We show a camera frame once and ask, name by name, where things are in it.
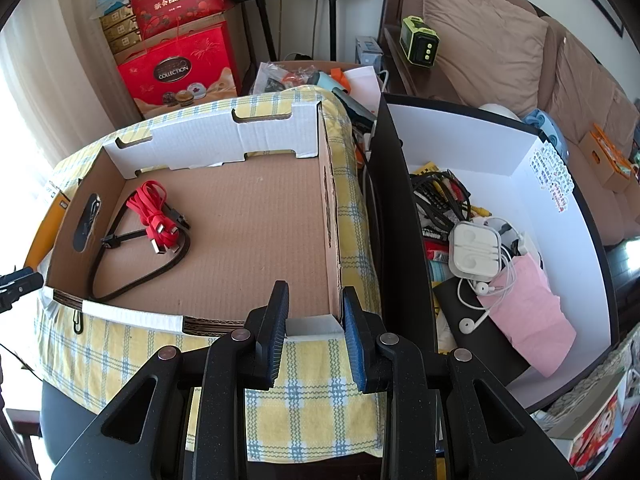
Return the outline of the pink paper bag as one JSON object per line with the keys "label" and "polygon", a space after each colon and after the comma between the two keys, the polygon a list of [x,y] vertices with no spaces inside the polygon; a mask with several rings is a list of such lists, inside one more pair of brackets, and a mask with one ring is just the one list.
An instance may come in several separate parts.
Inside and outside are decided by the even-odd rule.
{"label": "pink paper bag", "polygon": [[570,352],[576,330],[538,262],[529,254],[516,256],[489,286],[492,294],[478,300],[491,321],[530,366],[544,377],[553,375]]}

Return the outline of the white earphone case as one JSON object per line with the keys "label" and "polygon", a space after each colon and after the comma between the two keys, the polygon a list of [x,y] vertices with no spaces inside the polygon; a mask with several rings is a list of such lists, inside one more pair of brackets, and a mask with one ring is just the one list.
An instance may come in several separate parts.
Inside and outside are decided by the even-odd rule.
{"label": "white earphone case", "polygon": [[448,266],[457,278],[490,282],[500,272],[501,238],[490,226],[461,221],[448,240]]}

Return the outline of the white earphones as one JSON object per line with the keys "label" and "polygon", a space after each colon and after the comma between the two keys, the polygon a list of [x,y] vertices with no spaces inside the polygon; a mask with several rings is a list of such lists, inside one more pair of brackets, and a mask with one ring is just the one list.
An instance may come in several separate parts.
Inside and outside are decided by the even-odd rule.
{"label": "white earphones", "polygon": [[[489,318],[489,313],[494,307],[499,307],[500,304],[506,300],[510,292],[515,287],[518,280],[518,270],[516,270],[516,264],[520,262],[526,255],[527,250],[521,249],[511,254],[506,249],[506,246],[500,248],[500,262],[502,263],[502,269],[498,274],[498,278],[504,278],[503,285],[491,285],[488,282],[472,281],[468,278],[462,278],[457,286],[458,300],[467,308],[473,311],[482,311],[482,314],[476,320],[472,318],[462,318],[459,322],[459,330],[463,335],[471,335],[474,330],[479,328],[485,320]],[[484,307],[482,304],[477,306],[476,304],[470,304],[462,297],[462,284],[466,283],[475,292],[477,298],[489,297],[492,298],[492,304],[489,307]]]}

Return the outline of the orange cardboard carton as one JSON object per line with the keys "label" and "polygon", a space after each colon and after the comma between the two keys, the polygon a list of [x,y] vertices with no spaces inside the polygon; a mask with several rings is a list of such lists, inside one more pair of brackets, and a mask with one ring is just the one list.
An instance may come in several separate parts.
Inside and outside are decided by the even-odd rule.
{"label": "orange cardboard carton", "polygon": [[592,125],[580,141],[579,148],[600,185],[614,193],[626,191],[634,177],[634,170],[629,160],[616,148],[600,126]]}

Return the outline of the green portable speaker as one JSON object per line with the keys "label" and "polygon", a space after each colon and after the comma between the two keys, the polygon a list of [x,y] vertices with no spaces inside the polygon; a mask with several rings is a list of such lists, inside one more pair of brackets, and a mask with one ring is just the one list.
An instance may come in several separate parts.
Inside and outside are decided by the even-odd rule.
{"label": "green portable speaker", "polygon": [[437,32],[429,28],[420,16],[408,15],[402,20],[399,44],[410,64],[433,67],[439,43]]}

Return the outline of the red collection gift box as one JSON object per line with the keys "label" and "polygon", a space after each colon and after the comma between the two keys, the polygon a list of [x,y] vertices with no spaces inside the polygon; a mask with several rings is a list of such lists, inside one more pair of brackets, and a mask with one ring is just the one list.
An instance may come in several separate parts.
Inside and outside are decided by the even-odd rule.
{"label": "red collection gift box", "polygon": [[118,71],[146,119],[235,98],[240,82],[225,21],[163,41],[123,62]]}

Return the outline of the brown sofa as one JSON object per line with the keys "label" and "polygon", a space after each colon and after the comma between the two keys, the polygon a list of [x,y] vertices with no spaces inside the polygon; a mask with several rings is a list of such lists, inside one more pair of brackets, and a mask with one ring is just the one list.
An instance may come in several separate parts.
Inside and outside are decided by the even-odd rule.
{"label": "brown sofa", "polygon": [[[404,18],[426,21],[440,44],[431,68],[412,64],[400,45]],[[598,175],[587,136],[601,128],[629,156],[637,107],[597,58],[563,25],[527,0],[385,0],[383,43],[409,96],[472,107],[502,105],[519,118],[547,113],[568,143],[568,166],[602,243],[639,234],[639,188]]]}

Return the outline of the brown cardboard box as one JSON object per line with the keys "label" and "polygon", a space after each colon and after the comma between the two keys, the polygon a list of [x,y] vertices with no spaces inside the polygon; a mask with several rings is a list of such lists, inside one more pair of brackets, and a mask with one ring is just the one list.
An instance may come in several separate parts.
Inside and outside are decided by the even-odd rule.
{"label": "brown cardboard box", "polygon": [[[114,249],[110,231],[141,226],[128,195],[160,182],[189,223],[185,255],[146,237]],[[107,321],[214,336],[264,306],[276,281],[291,318],[339,315],[342,280],[335,183],[319,102],[273,118],[235,110],[173,119],[136,142],[100,148],[68,206],[47,294]]]}

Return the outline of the cluttered cardboard box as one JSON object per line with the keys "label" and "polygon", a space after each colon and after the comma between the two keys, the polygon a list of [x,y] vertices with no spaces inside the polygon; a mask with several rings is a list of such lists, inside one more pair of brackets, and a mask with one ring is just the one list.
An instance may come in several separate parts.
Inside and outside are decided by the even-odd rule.
{"label": "cluttered cardboard box", "polygon": [[303,84],[331,91],[340,84],[373,115],[378,114],[382,80],[372,66],[321,61],[261,62],[251,94],[278,92]]}

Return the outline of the yellow plaid tablecloth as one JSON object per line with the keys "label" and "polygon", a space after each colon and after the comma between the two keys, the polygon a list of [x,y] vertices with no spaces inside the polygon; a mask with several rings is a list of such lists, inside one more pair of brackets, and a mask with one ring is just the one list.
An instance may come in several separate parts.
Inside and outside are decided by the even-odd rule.
{"label": "yellow plaid tablecloth", "polygon": [[[380,308],[373,270],[366,208],[356,176],[356,156],[347,115],[328,92],[309,86],[263,96],[243,96],[177,110],[104,136],[68,156],[55,168],[55,179],[75,193],[110,139],[142,140],[152,128],[173,119],[201,118],[209,112],[237,110],[248,117],[287,113],[299,103],[322,105],[337,188],[338,232],[343,282],[356,288],[371,310]],[[85,316],[80,334],[74,311],[60,304],[38,304],[35,331],[47,385],[58,388],[91,413],[119,392],[152,354],[165,344],[184,351],[209,345],[207,337],[145,330]],[[293,341],[283,349],[282,368],[273,388],[247,396],[248,457],[255,462],[308,463],[337,456],[382,453],[381,402],[362,394],[350,377],[344,341]]]}

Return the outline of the stacked gold boxes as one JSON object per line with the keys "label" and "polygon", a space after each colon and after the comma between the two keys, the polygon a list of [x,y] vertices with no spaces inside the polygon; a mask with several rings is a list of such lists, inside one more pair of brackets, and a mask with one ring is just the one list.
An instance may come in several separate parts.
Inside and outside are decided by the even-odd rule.
{"label": "stacked gold boxes", "polygon": [[131,6],[120,6],[108,12],[100,18],[100,23],[103,35],[114,54],[125,51],[142,40]]}

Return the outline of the brown back cushion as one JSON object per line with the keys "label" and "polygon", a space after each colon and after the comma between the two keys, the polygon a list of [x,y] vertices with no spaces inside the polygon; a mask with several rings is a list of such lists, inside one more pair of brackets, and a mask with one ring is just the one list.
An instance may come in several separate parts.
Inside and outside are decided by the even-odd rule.
{"label": "brown back cushion", "polygon": [[440,38],[437,64],[466,105],[538,106],[548,25],[506,0],[423,0]]}

